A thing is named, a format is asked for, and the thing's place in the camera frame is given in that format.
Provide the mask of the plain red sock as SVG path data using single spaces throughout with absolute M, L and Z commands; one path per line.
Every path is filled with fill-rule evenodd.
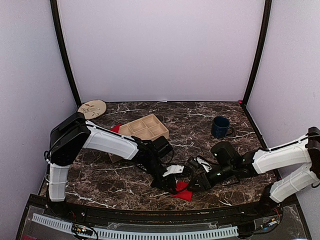
M 121 124 L 117 124 L 116 126 L 112 127 L 110 131 L 118 134 L 120 132 L 121 126 L 122 126 Z

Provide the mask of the wooden compartment tray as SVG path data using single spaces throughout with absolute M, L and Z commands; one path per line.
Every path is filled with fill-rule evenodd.
M 149 114 L 129 123 L 122 124 L 119 134 L 154 141 L 160 136 L 168 139 L 170 132 L 154 114 Z

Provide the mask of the red snowflake santa sock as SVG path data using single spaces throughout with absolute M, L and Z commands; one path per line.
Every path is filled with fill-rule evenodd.
M 180 181 L 176 184 L 176 194 L 170 193 L 171 196 L 190 202 L 193 197 L 193 192 L 188 190 L 188 183 Z

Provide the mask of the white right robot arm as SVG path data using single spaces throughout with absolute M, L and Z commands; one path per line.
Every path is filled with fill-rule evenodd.
M 259 148 L 240 155 L 230 142 L 222 141 L 211 148 L 218 164 L 209 172 L 196 176 L 188 186 L 192 192 L 204 192 L 230 177 L 256 177 L 268 171 L 299 164 L 285 178 L 265 187 L 255 213 L 266 217 L 275 206 L 309 185 L 320 182 L 320 130 L 310 127 L 307 134 L 274 148 Z

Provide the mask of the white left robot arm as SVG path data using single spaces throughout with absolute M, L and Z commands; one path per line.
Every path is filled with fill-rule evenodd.
M 121 135 L 86 120 L 82 113 L 76 112 L 50 132 L 49 149 L 44 152 L 44 159 L 49 164 L 50 208 L 60 218 L 67 218 L 71 213 L 70 206 L 64 202 L 66 184 L 69 168 L 81 149 L 98 150 L 141 164 L 153 177 L 152 187 L 175 193 L 176 179 L 167 173 L 161 161 L 173 150 L 164 136 L 142 140 L 134 135 Z

